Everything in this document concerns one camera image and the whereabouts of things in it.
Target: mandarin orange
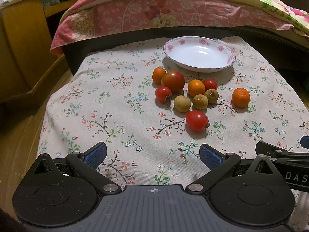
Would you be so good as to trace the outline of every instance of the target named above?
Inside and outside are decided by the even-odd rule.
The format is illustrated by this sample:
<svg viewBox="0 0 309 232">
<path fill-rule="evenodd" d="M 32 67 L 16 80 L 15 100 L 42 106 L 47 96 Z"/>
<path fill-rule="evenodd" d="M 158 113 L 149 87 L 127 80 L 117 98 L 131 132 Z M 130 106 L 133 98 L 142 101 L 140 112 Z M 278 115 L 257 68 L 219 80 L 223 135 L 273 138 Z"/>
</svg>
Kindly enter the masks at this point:
<svg viewBox="0 0 309 232">
<path fill-rule="evenodd" d="M 250 93 L 244 88 L 237 88 L 233 91 L 232 102 L 239 108 L 246 107 L 250 102 Z"/>
</svg>

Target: large tomato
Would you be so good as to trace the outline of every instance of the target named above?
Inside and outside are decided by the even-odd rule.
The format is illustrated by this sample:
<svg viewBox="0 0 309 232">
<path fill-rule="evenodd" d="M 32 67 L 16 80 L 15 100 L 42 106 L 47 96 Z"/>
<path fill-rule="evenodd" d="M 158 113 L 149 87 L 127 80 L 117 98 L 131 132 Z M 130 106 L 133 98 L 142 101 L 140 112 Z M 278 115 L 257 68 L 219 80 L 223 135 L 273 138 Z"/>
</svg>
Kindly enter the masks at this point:
<svg viewBox="0 0 309 232">
<path fill-rule="evenodd" d="M 178 93 L 184 88 L 184 77 L 177 70 L 170 70 L 161 80 L 161 85 L 171 89 L 172 93 Z"/>
<path fill-rule="evenodd" d="M 205 113 L 200 111 L 190 111 L 186 115 L 186 123 L 196 132 L 201 132 L 209 127 L 210 123 Z"/>
</svg>

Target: plate rim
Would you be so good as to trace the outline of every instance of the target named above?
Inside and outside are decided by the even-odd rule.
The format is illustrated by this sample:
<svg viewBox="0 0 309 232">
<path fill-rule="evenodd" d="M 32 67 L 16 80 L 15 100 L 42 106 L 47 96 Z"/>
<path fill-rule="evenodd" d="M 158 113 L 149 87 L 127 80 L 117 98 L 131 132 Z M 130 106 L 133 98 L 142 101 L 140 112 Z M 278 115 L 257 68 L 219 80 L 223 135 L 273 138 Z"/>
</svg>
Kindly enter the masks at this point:
<svg viewBox="0 0 309 232">
<path fill-rule="evenodd" d="M 184 63 L 182 63 L 182 62 L 179 62 L 179 61 L 177 61 L 177 60 L 171 58 L 171 57 L 167 54 L 165 46 L 167 45 L 168 42 L 170 42 L 170 41 L 172 41 L 172 40 L 175 40 L 175 39 L 178 39 L 178 38 L 182 38 L 182 37 L 203 38 L 203 39 L 210 40 L 210 41 L 212 41 L 212 42 L 217 42 L 217 41 L 214 40 L 214 39 L 211 39 L 211 38 L 208 38 L 208 37 L 202 37 L 202 36 L 179 36 L 179 37 L 174 37 L 174 38 L 168 40 L 168 41 L 164 44 L 164 46 L 163 46 L 163 52 L 164 52 L 164 54 L 165 54 L 169 59 L 173 60 L 174 62 L 181 63 L 182 65 L 185 65 L 185 66 L 188 66 L 188 67 L 197 68 L 197 69 L 218 70 L 218 69 L 225 69 L 225 68 L 230 67 L 231 65 L 233 65 L 233 63 L 234 63 L 235 60 L 236 60 L 236 55 L 235 55 L 235 53 L 231 50 L 231 48 L 228 47 L 228 46 L 225 45 L 225 44 L 222 44 L 222 45 L 224 45 L 225 47 L 227 47 L 227 49 L 231 52 L 232 56 L 234 57 L 234 60 L 231 62 L 230 65 L 227 65 L 227 66 L 224 66 L 224 67 L 219 67 L 219 68 L 201 68 L 201 67 L 191 66 L 191 65 L 187 65 L 187 64 L 184 64 Z"/>
</svg>

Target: white plate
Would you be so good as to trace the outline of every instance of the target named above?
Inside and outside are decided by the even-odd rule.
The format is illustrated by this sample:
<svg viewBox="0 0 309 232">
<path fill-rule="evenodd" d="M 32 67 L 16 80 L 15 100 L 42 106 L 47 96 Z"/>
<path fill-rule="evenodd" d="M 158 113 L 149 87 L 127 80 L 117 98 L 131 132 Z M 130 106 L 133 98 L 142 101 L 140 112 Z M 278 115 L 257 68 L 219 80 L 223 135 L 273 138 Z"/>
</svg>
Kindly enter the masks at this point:
<svg viewBox="0 0 309 232">
<path fill-rule="evenodd" d="M 231 66 L 235 54 L 223 42 L 200 36 L 182 36 L 169 40 L 164 53 L 177 65 L 197 72 L 217 72 Z"/>
</svg>

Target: tomato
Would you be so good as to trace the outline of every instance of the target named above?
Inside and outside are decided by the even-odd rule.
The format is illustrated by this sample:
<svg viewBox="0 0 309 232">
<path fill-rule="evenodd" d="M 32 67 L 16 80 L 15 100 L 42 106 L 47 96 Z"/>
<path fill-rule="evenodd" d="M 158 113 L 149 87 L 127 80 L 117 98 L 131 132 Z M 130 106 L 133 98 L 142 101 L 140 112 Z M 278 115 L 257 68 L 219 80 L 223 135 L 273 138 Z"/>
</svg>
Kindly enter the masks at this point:
<svg viewBox="0 0 309 232">
<path fill-rule="evenodd" d="M 209 90 L 209 89 L 217 90 L 218 89 L 217 82 L 214 79 L 211 79 L 211 78 L 206 79 L 206 80 L 204 80 L 203 83 L 205 85 L 206 90 Z"/>
<path fill-rule="evenodd" d="M 155 96 L 157 100 L 159 100 L 161 103 L 166 104 L 168 103 L 172 98 L 172 92 L 170 88 L 166 86 L 160 86 L 155 91 Z"/>
<path fill-rule="evenodd" d="M 170 70 L 162 77 L 161 85 L 170 88 L 172 93 L 178 93 L 184 88 L 184 76 L 177 70 Z"/>
<path fill-rule="evenodd" d="M 200 111 L 190 111 L 186 115 L 188 126 L 196 132 L 201 132 L 209 127 L 208 117 Z"/>
</svg>

